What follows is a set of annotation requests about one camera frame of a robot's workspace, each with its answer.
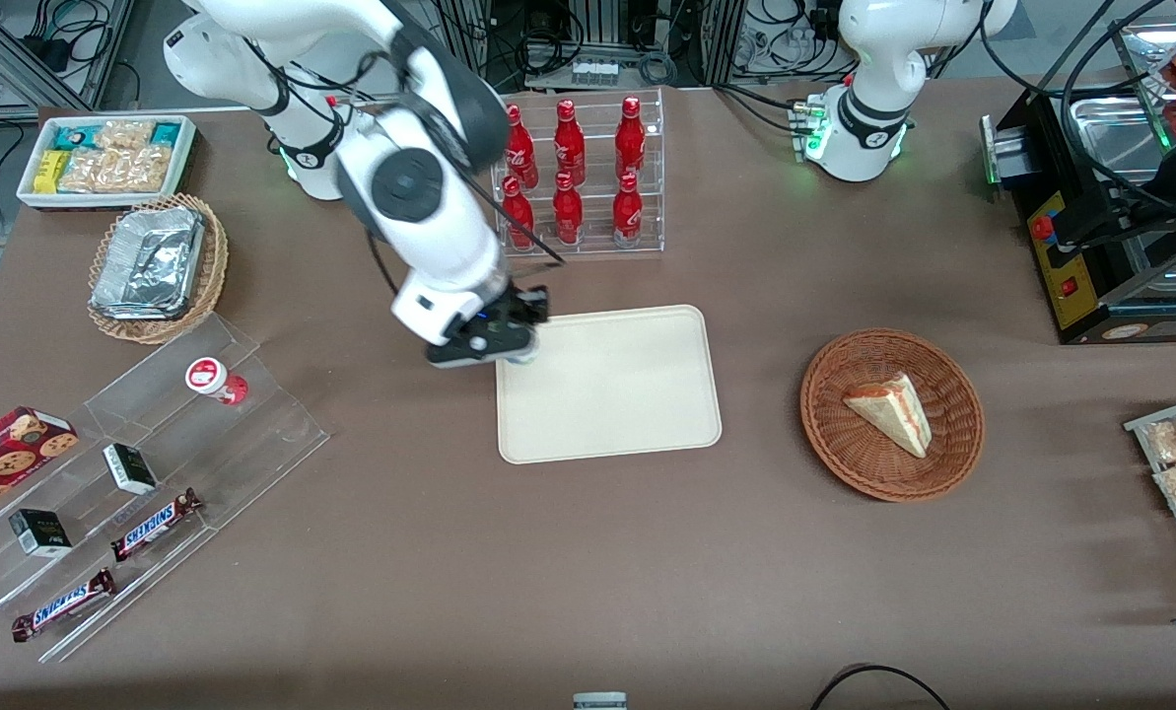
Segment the bottle cap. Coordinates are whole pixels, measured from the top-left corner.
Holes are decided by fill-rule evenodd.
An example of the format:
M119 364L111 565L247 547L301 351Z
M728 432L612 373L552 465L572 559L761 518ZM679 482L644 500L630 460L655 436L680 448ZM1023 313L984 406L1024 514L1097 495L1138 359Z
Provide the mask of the bottle cap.
M221 390L228 379L228 368L216 359L198 359L189 364L186 383L198 395L214 395Z

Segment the small black box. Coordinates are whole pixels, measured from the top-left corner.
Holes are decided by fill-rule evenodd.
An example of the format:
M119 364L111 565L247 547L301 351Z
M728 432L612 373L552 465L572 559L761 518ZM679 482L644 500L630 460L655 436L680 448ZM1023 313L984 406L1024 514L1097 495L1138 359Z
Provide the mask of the small black box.
M22 551L36 557L61 557L71 551L71 540L61 529L56 513L33 511L21 508L9 516L9 527L22 545Z
M135 495L154 493L154 474L149 471L140 450L115 442L101 454L106 456L106 468L109 468L111 476L114 476L114 485Z

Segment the red bottle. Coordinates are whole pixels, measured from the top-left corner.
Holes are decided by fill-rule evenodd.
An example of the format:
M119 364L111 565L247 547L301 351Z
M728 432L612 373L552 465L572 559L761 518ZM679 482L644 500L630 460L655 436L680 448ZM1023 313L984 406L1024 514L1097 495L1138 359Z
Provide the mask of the red bottle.
M501 186L505 188L505 202L502 202L505 210L509 215L513 215L513 219L520 221L521 225L524 225L526 229L534 230L534 210L530 210L529 199L526 199L524 194L521 194L519 181L513 175L505 175L505 181L502 181ZM534 247L530 237L522 234L521 229L517 229L513 222L508 222L508 229L509 239L513 240L513 248L516 248L519 252L529 252Z
M641 240L641 209L644 207L644 201L636 193L636 174L624 174L619 188L619 194L614 196L614 243L633 248Z
M574 247L582 239L583 201L568 172L557 174L557 193L552 197L552 210L557 215L557 239L566 247Z
M521 125L521 108L509 103L508 113L509 143L505 149L505 162L509 173L521 181L521 187L533 189L540 183L540 168L534 166L534 141L530 140L530 132Z
M641 100L635 95L623 99L623 120L614 134L614 170L622 180L627 170L641 174L644 167L644 126L641 125Z
M583 129L575 119L575 102L569 99L557 101L557 133L552 136L557 150L557 170L568 172L575 186L588 179L588 158L583 147Z

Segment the brown table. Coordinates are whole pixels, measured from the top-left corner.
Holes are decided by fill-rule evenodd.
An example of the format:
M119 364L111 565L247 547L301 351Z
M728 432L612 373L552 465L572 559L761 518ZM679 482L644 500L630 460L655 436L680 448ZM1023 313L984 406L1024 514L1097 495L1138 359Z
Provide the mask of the brown table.
M1120 427L1176 401L1176 346L1056 346L981 179L978 116L1014 99L935 82L887 174L844 185L720 95L668 91L667 252L547 282L561 314L699 307L722 440L536 467L496 453L493 369L425 363L354 220L285 179L259 118L198 113L194 193L232 239L219 310L335 435L73 659L38 665L0 628L0 706L555 709L619 689L637 710L790 709L876 661L963 709L1176 709L1176 527ZM68 413L149 351L83 310L109 219L21 212L0 414ZM940 343L978 386L984 457L947 498L864 498L796 424L806 361L866 327Z

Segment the acrylic display stand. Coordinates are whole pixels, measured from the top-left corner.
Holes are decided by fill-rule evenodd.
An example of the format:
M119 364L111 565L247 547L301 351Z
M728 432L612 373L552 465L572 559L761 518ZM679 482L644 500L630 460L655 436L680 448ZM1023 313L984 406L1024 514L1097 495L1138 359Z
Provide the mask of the acrylic display stand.
M644 167L637 175L636 189L644 201L641 212L641 237L633 248L621 248L614 243L614 196L619 194L619 174L614 167L614 134L623 116L623 99L636 95L641 100L641 122L644 125ZM552 214L552 196L556 193L557 159L553 152L552 135L557 129L555 107L526 107L521 98L508 98L521 107L521 122L534 140L534 162L540 168L540 183L526 190L526 197L534 210L534 234L548 247L563 256L634 254L662 252L666 247L666 180L662 135L662 93L648 91L593 91L575 94L575 114L582 126L587 143L588 179L579 186L583 201L582 241L577 247L568 247L557 239L555 217ZM505 199L501 180L507 174L505 162L492 168L493 193L496 202ZM540 248L519 252L508 236L508 220L496 212L496 233L505 242L505 252L510 257L537 256L547 260Z
M88 603L28 643L40 662L61 661L129 603L201 548L329 436L254 356L255 343L219 315L161 346L69 415L80 443L0 498L0 627L5 642L19 615L32 615L109 567L115 597ZM249 382L235 407L186 387L192 361L211 355ZM118 489L101 450L111 442L141 450L159 482L151 495ZM205 508L125 562L111 542L187 488ZM64 557L22 552L8 517L19 508L55 511L73 549Z

